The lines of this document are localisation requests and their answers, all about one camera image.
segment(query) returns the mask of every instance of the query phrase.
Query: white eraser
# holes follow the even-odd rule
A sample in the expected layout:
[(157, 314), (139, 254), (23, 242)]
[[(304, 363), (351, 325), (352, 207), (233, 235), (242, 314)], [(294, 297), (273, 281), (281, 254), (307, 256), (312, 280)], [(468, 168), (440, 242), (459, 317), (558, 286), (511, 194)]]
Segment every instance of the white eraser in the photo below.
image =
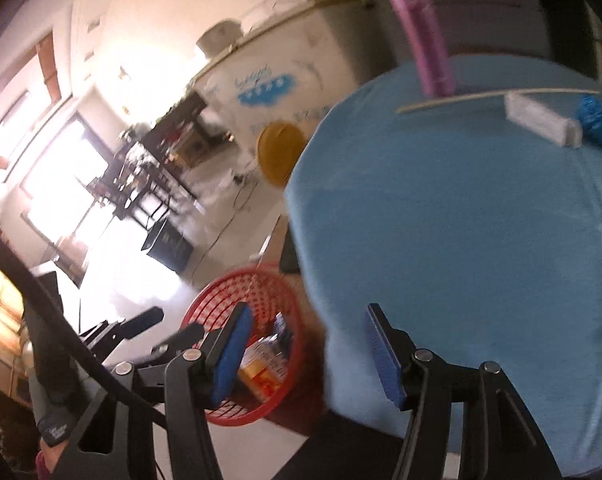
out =
[(577, 120), (564, 117), (518, 92), (507, 92), (504, 104), (506, 117), (513, 123), (552, 140), (559, 146), (577, 148), (581, 145), (584, 133)]

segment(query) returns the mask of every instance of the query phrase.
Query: pink cylinder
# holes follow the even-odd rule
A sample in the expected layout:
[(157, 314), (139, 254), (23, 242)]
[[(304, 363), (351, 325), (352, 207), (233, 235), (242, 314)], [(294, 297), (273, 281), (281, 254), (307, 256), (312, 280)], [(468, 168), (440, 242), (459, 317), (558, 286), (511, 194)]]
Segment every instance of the pink cylinder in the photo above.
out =
[(454, 94), (455, 81), (432, 0), (390, 0), (408, 38), (421, 88), (430, 97)]

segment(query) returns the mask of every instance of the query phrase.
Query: basket rim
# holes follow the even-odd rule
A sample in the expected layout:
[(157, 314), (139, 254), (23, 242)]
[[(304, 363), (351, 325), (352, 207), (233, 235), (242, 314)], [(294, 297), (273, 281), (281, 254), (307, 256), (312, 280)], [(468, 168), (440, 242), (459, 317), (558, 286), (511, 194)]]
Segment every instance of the basket rim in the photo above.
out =
[(208, 422), (212, 422), (218, 426), (244, 426), (268, 415), (268, 413), (274, 410), (281, 403), (281, 401), (287, 396), (289, 391), (292, 389), (292, 386), (295, 384), (295, 381), (297, 379), (297, 374), (299, 373), (299, 370), (301, 368), (301, 363), (303, 362), (303, 325), (301, 323), (301, 315), (299, 311), (299, 302), (297, 301), (297, 297), (295, 296), (292, 288), (287, 284), (283, 276), (276, 272), (272, 272), (271, 270), (264, 270), (261, 267), (240, 267), (239, 269), (232, 270), (231, 272), (228, 272), (223, 276), (212, 280), (212, 282), (206, 285), (203, 288), (203, 290), (197, 295), (195, 300), (191, 303), (190, 307), (183, 316), (183, 320), (181, 320), (180, 328), (184, 328), (190, 323), (190, 320), (193, 318), (197, 308), (201, 306), (203, 301), (209, 296), (212, 290), (215, 290), (223, 282), (226, 282), (238, 276), (245, 275), (263, 276), (265, 278), (278, 282), (278, 284), (281, 286), (281, 290), (286, 295), (286, 303), (289, 304), (291, 307), (290, 312), (286, 313), (286, 315), (292, 317), (293, 319), (295, 325), (295, 331), (293, 333), (294, 337), (292, 338), (290, 359), (287, 362), (286, 379), (283, 381), (283, 384), (281, 384), (276, 393), (272, 397), (270, 397), (270, 399), (268, 399), (268, 402), (265, 402), (264, 404), (260, 405), (254, 410), (250, 410), (249, 412), (243, 415), (223, 417), (215, 416), (214, 412), (206, 412), (206, 419), (208, 420)]

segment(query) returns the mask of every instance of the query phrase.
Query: blue crumpled object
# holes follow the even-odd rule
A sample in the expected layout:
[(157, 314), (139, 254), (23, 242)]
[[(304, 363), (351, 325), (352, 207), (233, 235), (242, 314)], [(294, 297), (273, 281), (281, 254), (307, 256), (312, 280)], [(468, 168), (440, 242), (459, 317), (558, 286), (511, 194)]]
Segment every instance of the blue crumpled object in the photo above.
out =
[(592, 96), (584, 96), (577, 110), (584, 137), (602, 147), (602, 105)]

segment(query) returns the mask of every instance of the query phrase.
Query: yellow round stool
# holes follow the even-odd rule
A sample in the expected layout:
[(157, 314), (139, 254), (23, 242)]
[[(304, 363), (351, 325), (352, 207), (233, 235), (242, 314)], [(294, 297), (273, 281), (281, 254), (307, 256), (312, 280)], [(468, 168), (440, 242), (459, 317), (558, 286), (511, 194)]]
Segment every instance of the yellow round stool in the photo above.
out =
[(286, 187), (307, 140), (294, 124), (274, 121), (257, 140), (257, 162), (265, 179), (273, 186)]

